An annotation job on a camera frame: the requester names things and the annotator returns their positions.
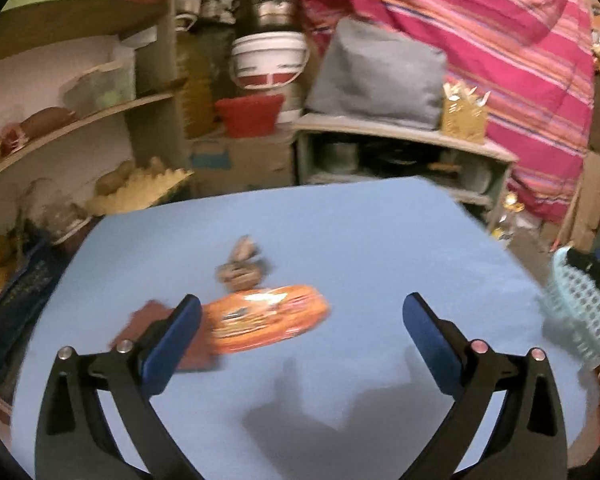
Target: blue gripper pad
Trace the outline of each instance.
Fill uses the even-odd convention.
[[[187,294],[167,319],[153,327],[154,332],[147,338],[148,346],[138,360],[141,390],[145,396],[159,395],[167,387],[201,320],[200,300]]]
[[[440,320],[414,292],[402,306],[402,320],[440,391],[458,400],[462,395],[462,362],[440,330]]]

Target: red plastic basket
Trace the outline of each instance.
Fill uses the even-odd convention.
[[[249,95],[216,101],[216,110],[229,137],[263,137],[273,133],[285,97]]]

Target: cooking pot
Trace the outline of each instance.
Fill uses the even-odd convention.
[[[234,0],[236,37],[302,30],[298,0]]]

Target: white bucket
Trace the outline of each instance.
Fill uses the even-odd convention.
[[[309,50],[302,32],[262,32],[234,41],[230,74],[248,90],[280,88],[302,73]]]

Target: blue table surface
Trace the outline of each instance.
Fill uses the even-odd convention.
[[[568,440],[586,418],[580,363],[542,336],[541,290],[443,191],[418,178],[205,198],[105,219],[68,267],[34,330],[14,400],[13,454],[30,473],[40,402],[58,349],[101,352],[147,300],[225,294],[214,271],[250,234],[272,263],[264,285],[305,283],[329,301],[314,330],[175,375],[152,405],[207,480],[395,480],[451,406],[401,318],[418,291],[468,339],[546,349]],[[143,467],[110,394],[121,452]],[[498,415],[494,396],[462,466]]]

